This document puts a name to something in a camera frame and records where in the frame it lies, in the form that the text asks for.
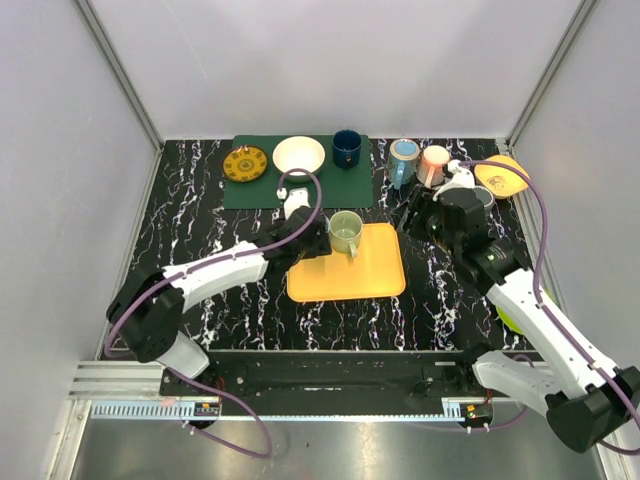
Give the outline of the light green mug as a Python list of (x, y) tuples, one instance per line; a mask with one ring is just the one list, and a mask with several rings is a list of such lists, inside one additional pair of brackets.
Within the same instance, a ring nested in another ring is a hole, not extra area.
[(332, 250), (355, 259), (364, 223), (359, 215), (352, 211), (339, 211), (329, 219), (329, 239)]

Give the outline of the dark teal mug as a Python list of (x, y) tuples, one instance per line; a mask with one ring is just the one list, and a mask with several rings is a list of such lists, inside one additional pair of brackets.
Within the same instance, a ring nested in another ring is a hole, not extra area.
[(489, 189), (480, 185), (476, 185), (473, 188), (473, 192), (476, 198), (482, 203), (485, 215), (489, 216), (493, 206), (495, 205), (494, 195)]

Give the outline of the pink mug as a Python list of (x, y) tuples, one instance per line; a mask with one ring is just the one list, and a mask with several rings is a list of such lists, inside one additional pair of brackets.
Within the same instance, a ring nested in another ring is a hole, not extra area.
[(444, 182), (443, 168), (449, 163), (449, 151), (440, 145), (426, 147), (416, 169), (416, 178), (426, 188), (433, 189)]

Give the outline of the orange and blue mug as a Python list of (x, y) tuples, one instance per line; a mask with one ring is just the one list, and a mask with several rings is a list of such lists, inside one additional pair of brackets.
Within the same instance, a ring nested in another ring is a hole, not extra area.
[(411, 181), (419, 154), (418, 144), (411, 139), (401, 138), (391, 143), (386, 170), (387, 178), (395, 190), (400, 190)]

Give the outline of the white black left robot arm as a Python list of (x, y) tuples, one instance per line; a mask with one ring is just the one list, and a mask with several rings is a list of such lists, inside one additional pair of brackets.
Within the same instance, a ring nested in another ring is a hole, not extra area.
[(206, 395), (215, 386), (216, 372), (204, 349), (180, 331), (183, 314), (210, 297), (271, 274), (285, 274), (302, 259), (330, 253), (328, 220), (302, 206), (252, 238), (207, 258), (140, 267), (129, 274), (107, 308), (111, 332), (104, 354), (114, 358), (113, 344), (120, 338), (138, 362), (157, 362), (179, 373), (190, 393)]

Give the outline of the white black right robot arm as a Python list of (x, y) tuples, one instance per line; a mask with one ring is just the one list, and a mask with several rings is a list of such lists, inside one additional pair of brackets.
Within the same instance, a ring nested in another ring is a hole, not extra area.
[(490, 233), (472, 190), (416, 190), (396, 227), (446, 252), (458, 278), (514, 320), (547, 365), (540, 371), (477, 346), (454, 371), (460, 393), (472, 397), (489, 389), (507, 395), (545, 417), (555, 436), (577, 453), (638, 417), (638, 368), (619, 367), (580, 333), (520, 252)]

